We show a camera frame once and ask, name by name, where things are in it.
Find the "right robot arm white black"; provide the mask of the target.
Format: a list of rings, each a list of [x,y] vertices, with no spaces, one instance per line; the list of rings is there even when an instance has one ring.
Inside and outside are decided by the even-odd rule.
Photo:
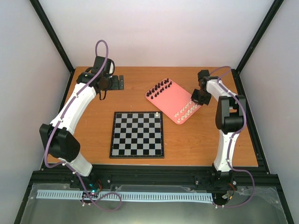
[[[208,70],[198,73],[198,82],[199,89],[195,89],[191,96],[196,106],[209,105],[211,98],[217,100],[215,124],[220,138],[208,184],[213,189],[226,189],[232,182],[236,140],[246,126],[246,98],[231,92],[219,77],[211,76]]]

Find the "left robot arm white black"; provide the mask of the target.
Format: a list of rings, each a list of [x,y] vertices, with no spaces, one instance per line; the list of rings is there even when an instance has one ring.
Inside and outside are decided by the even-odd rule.
[[[96,56],[94,65],[78,76],[73,93],[59,114],[39,129],[45,150],[45,165],[51,167],[48,155],[59,159],[59,164],[68,165],[73,173],[81,175],[80,181],[87,188],[96,185],[97,176],[91,172],[91,163],[81,154],[80,143],[74,137],[74,132],[90,102],[97,95],[100,100],[106,98],[107,91],[113,86],[114,71],[113,60]]]

